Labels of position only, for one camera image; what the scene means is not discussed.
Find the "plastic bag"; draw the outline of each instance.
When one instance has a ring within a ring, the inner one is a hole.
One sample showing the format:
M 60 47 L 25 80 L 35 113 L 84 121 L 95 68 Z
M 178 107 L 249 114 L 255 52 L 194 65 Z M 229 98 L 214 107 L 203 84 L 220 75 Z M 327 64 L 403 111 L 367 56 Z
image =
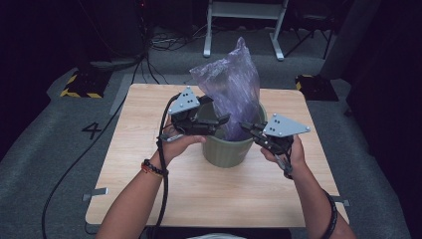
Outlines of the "plastic bag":
M 257 118 L 260 79 L 245 40 L 239 38 L 236 49 L 225 59 L 196 67 L 190 73 L 199 89 L 214 100 L 216 115 L 230 114 L 230 120 L 222 125 L 222 139 L 240 141 L 249 138 L 239 122 L 253 122 Z

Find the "green bucket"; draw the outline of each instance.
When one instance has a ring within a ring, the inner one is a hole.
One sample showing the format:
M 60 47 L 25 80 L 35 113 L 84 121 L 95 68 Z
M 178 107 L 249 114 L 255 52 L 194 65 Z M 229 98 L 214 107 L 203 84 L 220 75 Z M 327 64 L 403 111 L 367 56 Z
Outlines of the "green bucket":
M 212 104 L 208 104 L 201 108 L 198 112 L 200 119 L 215 119 L 214 109 Z M 259 114 L 255 122 L 262 122 L 267 120 L 267 113 L 264 107 L 260 104 Z M 223 168 L 233 167 L 239 165 L 254 142 L 252 137 L 242 141 L 227 141 L 221 138 L 224 137 L 224 131 L 218 129 L 214 136 L 207 136 L 207 141 L 202 143 L 202 153 L 204 157 L 213 165 Z

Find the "wooden table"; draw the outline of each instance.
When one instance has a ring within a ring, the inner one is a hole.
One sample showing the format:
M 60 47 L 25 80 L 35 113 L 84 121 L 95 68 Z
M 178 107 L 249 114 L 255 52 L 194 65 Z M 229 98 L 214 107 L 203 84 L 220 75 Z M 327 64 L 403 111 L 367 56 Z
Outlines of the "wooden table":
M 108 194 L 92 198 L 86 216 L 88 223 L 103 222 L 115 198 L 139 172 L 142 161 L 156 151 L 165 106 L 185 88 L 144 84 L 130 87 L 96 186 L 108 188 Z M 197 87 L 192 90 L 198 97 L 204 95 Z M 302 93 L 261 89 L 260 102 L 269 119 L 278 113 L 311 127 L 311 132 L 301 134 L 307 163 L 321 187 L 338 195 Z M 305 227 L 294 183 L 284 178 L 275 163 L 264 159 L 256 144 L 240 165 L 220 168 L 204 158 L 197 143 L 172 160 L 168 170 L 169 195 L 163 226 Z M 161 199 L 162 188 L 148 225 L 155 225 Z M 337 207 L 347 220 L 343 205 L 337 203 Z

